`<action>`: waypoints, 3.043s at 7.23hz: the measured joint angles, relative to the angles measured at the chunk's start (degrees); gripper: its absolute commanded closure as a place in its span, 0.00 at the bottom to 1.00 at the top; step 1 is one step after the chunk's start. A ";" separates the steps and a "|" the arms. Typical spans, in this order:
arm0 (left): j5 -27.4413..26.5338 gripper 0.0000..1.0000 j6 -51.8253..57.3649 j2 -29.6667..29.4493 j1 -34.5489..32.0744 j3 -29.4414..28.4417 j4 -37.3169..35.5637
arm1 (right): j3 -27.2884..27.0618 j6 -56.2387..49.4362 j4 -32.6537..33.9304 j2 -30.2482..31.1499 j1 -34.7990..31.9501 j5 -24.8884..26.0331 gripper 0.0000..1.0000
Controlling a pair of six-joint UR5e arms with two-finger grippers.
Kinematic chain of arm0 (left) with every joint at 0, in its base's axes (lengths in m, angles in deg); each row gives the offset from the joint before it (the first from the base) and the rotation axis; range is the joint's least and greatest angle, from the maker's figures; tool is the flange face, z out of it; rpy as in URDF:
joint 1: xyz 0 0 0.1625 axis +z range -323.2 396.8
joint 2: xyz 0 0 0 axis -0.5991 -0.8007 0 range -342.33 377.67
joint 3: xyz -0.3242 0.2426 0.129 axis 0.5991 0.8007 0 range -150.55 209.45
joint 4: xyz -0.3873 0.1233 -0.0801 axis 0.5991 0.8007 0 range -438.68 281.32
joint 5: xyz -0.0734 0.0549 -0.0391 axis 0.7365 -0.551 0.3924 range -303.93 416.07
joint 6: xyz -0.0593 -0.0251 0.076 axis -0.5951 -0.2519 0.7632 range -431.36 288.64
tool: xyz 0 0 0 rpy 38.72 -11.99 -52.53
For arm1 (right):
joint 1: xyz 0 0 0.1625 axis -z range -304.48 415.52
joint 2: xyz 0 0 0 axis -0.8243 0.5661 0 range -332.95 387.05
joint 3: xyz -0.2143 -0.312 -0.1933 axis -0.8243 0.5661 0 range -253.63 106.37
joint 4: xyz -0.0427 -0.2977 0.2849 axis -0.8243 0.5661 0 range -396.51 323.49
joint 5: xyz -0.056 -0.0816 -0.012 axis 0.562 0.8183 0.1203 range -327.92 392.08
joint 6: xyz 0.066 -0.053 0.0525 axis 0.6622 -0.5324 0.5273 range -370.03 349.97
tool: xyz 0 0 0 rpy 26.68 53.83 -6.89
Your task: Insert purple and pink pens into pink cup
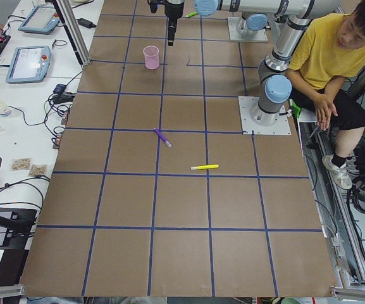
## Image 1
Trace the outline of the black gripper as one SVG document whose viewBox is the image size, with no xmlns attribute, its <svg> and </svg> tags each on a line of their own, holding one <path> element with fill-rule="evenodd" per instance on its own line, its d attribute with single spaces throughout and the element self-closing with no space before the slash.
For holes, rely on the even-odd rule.
<svg viewBox="0 0 365 304">
<path fill-rule="evenodd" d="M 165 0 L 164 13 L 168 18 L 167 39 L 168 46 L 174 45 L 175 34 L 177 30 L 178 19 L 182 17 L 184 9 L 184 0 Z"/>
</svg>

